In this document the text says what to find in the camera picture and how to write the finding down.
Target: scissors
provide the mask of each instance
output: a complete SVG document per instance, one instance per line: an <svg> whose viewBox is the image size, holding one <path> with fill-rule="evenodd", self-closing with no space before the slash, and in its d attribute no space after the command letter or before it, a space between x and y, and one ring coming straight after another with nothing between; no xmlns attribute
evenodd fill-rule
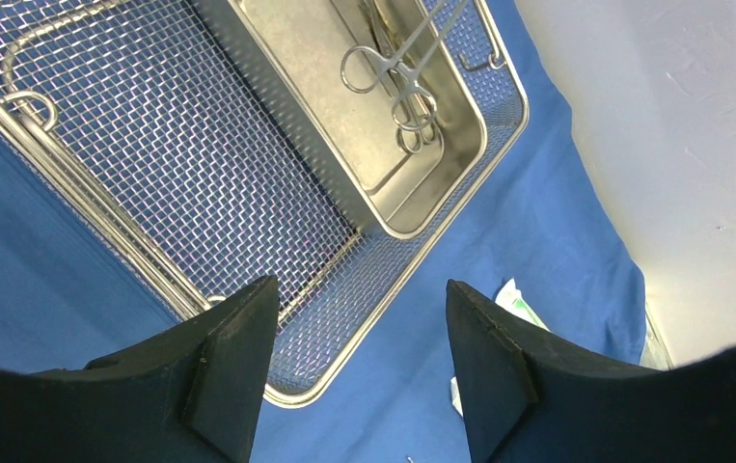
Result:
<svg viewBox="0 0 736 463"><path fill-rule="evenodd" d="M427 14L427 17L416 27L410 37L404 41L401 47L390 58L385 58L385 56L375 48L367 45L356 45L349 48L341 60L340 76L342 83L349 91L355 94L366 94L379 86L382 82L382 77L386 73L397 74L402 80L404 80L405 85L399 89L398 96L395 98L393 107L391 108L391 114L393 115L396 125L402 130L411 132L426 129L430 124L435 123L438 107L436 105L436 98L433 97L433 94L419 84L419 77L422 75L424 66L426 66L427 62L433 56L433 53L435 53L436 48L438 48L441 42L444 41L447 33L452 29L452 26L455 25L455 21L458 20L459 16L461 16L461 13L467 6L467 2L469 2L469 0L461 0L458 5L455 6L450 14L450 18L447 20L447 23L445 23L444 27L439 31L436 36L436 40L433 41L430 47L427 48L427 51L424 52L422 59L415 68L410 69L409 66L404 64L404 56L408 51L410 51L410 48L413 47L413 43L422 35L424 29L430 25L436 14L447 5L447 0L439 0L436 6L433 7L429 14ZM368 58L370 62L375 63L376 65L375 75L370 83L365 87L354 85L354 83L348 79L347 73L345 72L348 60L356 53L362 54ZM422 118L412 118L410 121L403 122L398 116L400 109L399 106L403 104L403 101L407 101L410 97L416 95L423 100L424 106L428 111L425 111L424 117Z"/></svg>
<svg viewBox="0 0 736 463"><path fill-rule="evenodd" d="M363 11L363 14L368 16L370 21L370 31L372 32L373 40L376 42L379 52L386 58L391 57L395 51L391 44L391 39L388 37L388 33L385 30L385 24L379 17L379 12L375 2L373 0L360 0L359 7ZM400 91L405 85L404 79L392 70L388 71L388 74L390 75L391 81L396 89ZM419 95L412 95L410 99L405 99L400 104L400 108L408 121L420 116L414 104L418 104L418 107L427 114L428 109L424 104L423 99ZM400 148L402 148L402 150L409 154L416 154L420 152L423 147L439 142L442 138L442 134L441 129L437 124L430 123L425 129L415 130L412 132L405 131L402 130L401 127L397 127L395 137L396 143Z"/></svg>

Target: blue fabric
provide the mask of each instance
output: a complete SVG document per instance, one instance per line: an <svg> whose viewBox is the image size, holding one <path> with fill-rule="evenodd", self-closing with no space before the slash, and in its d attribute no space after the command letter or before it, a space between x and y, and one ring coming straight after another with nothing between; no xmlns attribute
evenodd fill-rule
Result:
<svg viewBox="0 0 736 463"><path fill-rule="evenodd" d="M469 461L450 406L445 284L515 278L551 330L636 362L642 274L597 202L571 113L510 1L490 1L530 98L527 131L322 398L263 403L254 462ZM0 142L0 367L80 368L174 323Z"/></svg>

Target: white wall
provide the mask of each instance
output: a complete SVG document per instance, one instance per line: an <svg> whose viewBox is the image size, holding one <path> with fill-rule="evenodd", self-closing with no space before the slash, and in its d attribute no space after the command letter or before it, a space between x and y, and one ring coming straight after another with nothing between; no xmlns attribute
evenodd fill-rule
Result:
<svg viewBox="0 0 736 463"><path fill-rule="evenodd" d="M678 365L736 343L736 0L517 0Z"/></svg>

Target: wire mesh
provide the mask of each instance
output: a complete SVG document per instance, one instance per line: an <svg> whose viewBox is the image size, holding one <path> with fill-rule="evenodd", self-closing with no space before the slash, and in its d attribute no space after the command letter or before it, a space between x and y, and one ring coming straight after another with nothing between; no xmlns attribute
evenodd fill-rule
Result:
<svg viewBox="0 0 736 463"><path fill-rule="evenodd" d="M318 385L364 334L523 119L510 72L464 73L487 124L480 162L420 237L360 235L190 2L120 0L85 14L94 3L103 2L0 0L0 96L49 96L61 115L54 135L204 296L279 277L291 310L269 384L284 395ZM81 17L35 33L70 12ZM19 39L26 44L7 64ZM446 44L454 60L461 51L471 61L487 56L473 9Z"/></svg>

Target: wire mesh basket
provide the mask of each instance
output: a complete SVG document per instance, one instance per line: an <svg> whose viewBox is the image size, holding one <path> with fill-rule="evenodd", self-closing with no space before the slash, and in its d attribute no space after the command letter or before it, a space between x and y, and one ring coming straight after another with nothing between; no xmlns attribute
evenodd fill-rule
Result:
<svg viewBox="0 0 736 463"><path fill-rule="evenodd" d="M468 9L444 47L483 62L486 37ZM285 407L325 390L526 125L511 64L456 68L486 148L397 239L351 225L191 1L0 0L0 135L181 319L276 275Z"/></svg>

